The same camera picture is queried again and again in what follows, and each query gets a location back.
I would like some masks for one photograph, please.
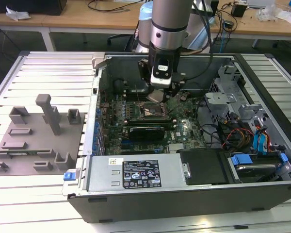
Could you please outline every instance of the motherboard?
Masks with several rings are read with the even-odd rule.
[[[178,93],[156,104],[142,96],[100,96],[105,155],[176,153],[206,146],[195,118],[196,98]]]

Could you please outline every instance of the screw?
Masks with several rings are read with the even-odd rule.
[[[186,179],[189,179],[190,178],[190,174],[187,171],[184,171],[184,177]]]

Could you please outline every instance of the computer case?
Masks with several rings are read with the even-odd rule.
[[[0,0],[0,13],[5,13],[5,6],[14,11],[27,11],[50,16],[59,16],[67,0]]]

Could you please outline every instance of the warning label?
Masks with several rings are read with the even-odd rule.
[[[125,189],[161,186],[158,160],[123,162],[123,187]]]

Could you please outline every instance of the desk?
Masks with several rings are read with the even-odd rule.
[[[31,14],[31,19],[16,22],[5,14],[0,14],[0,27],[7,31],[40,32],[45,42],[47,51],[56,51],[50,32],[63,33],[112,33],[133,34],[138,22],[141,4],[129,6],[129,12],[102,13],[90,10],[87,0],[68,0],[60,16],[46,16]],[[219,8],[230,0],[220,0]],[[277,0],[278,4],[288,6],[288,0]],[[106,0],[98,3],[100,9],[112,9],[125,3]],[[259,22],[256,19],[256,9],[248,9],[242,18],[237,18],[238,27],[230,37],[240,39],[266,39],[266,40],[291,40],[291,24],[278,19],[277,22]],[[219,31],[217,23],[211,27],[212,36]]]
[[[60,16],[30,14],[31,19],[18,22],[0,14],[0,28],[4,31],[40,32],[47,51],[56,51],[50,32],[134,34],[141,4],[129,6],[128,12],[108,14],[89,9],[88,2],[68,0]],[[106,0],[99,2],[97,8],[112,9],[125,4]]]
[[[220,0],[219,9],[230,0]],[[289,0],[276,0],[277,7],[288,10]],[[231,12],[232,7],[227,7],[225,11]],[[238,27],[230,37],[239,39],[264,39],[264,40],[291,40],[291,24],[278,19],[277,22],[259,22],[256,18],[257,9],[247,9],[242,18],[237,17]],[[225,20],[235,20],[223,13]],[[219,20],[216,17],[216,24],[211,28],[212,36],[216,36],[219,31]]]

